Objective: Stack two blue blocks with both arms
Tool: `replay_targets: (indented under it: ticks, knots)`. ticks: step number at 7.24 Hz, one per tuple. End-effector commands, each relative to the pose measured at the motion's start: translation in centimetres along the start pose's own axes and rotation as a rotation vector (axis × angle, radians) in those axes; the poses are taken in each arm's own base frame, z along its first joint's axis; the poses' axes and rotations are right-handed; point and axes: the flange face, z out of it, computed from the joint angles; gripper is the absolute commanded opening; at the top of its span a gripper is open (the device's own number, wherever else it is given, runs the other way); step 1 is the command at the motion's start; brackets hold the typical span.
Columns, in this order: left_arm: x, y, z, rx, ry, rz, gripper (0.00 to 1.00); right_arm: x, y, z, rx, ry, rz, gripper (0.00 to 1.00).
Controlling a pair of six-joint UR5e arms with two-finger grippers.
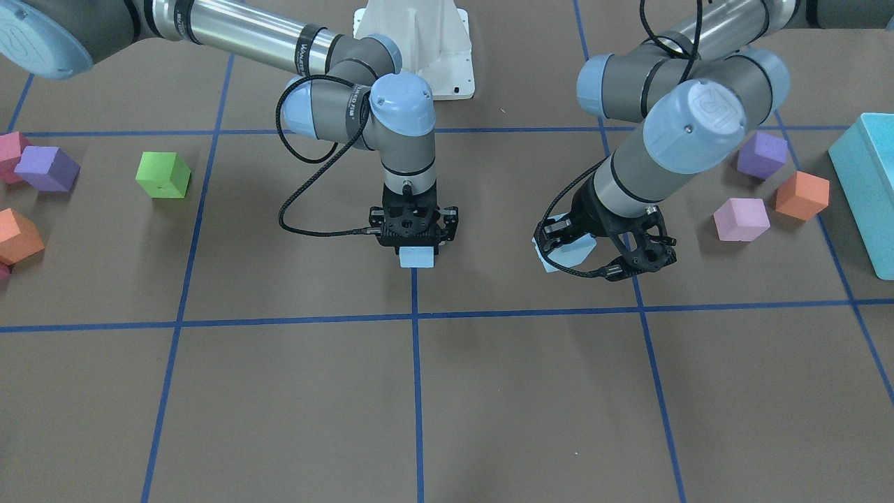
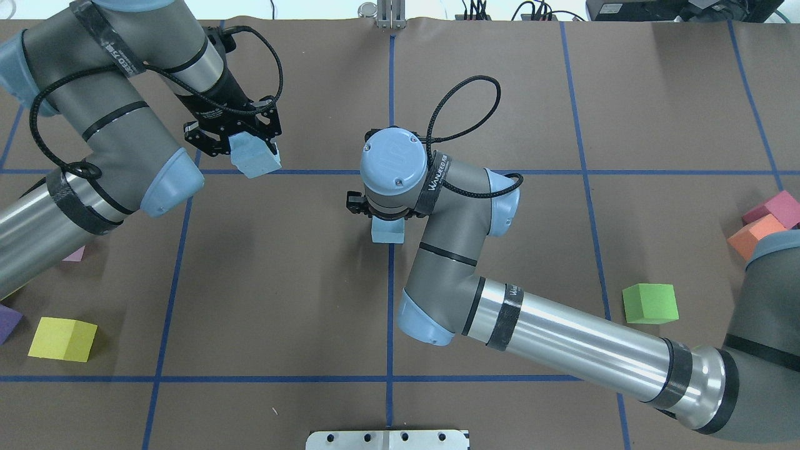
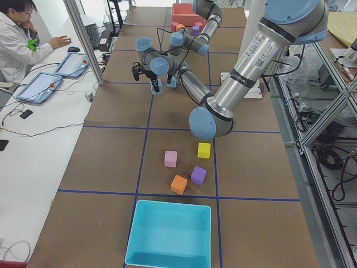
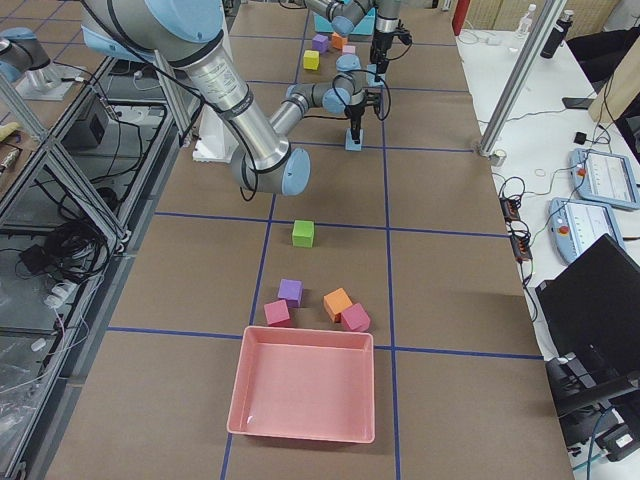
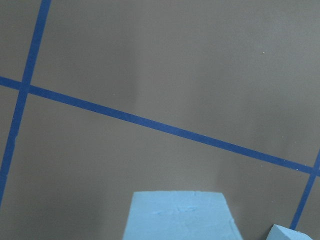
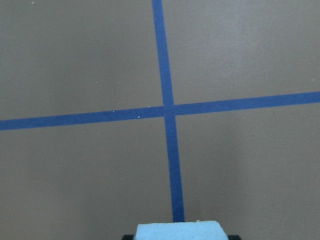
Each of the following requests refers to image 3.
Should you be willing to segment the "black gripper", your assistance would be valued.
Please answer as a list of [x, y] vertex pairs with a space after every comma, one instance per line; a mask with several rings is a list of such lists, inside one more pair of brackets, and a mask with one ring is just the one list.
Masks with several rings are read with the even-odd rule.
[[161, 92], [161, 80], [156, 78], [156, 74], [150, 70], [147, 64], [141, 64], [141, 74], [145, 75], [151, 80], [151, 92], [152, 94], [160, 94]]
[[167, 84], [171, 84], [172, 81], [178, 80], [178, 72], [172, 72], [167, 74]]

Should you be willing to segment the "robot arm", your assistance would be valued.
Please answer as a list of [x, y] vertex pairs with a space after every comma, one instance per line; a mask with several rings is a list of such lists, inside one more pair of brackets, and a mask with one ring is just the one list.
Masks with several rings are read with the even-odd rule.
[[213, 1], [194, 1], [192, 11], [206, 19], [206, 25], [197, 37], [183, 27], [171, 34], [170, 46], [166, 52], [156, 50], [152, 46], [151, 39], [146, 36], [140, 37], [135, 42], [140, 61], [133, 63], [132, 74], [136, 81], [143, 74], [149, 78], [152, 94], [162, 93], [159, 76], [167, 75], [167, 86], [176, 86], [180, 71], [187, 67], [185, 60], [178, 58], [182, 49], [196, 52], [201, 56], [209, 51], [210, 39], [223, 20], [222, 11]]
[[181, 80], [199, 105], [189, 116], [190, 130], [197, 138], [210, 140], [233, 129], [238, 103], [280, 50], [325, 38], [329, 5], [329, 1], [265, 1], [256, 35], [216, 93], [210, 92], [183, 61], [161, 55], [149, 38], [138, 39], [136, 49], [147, 70]]

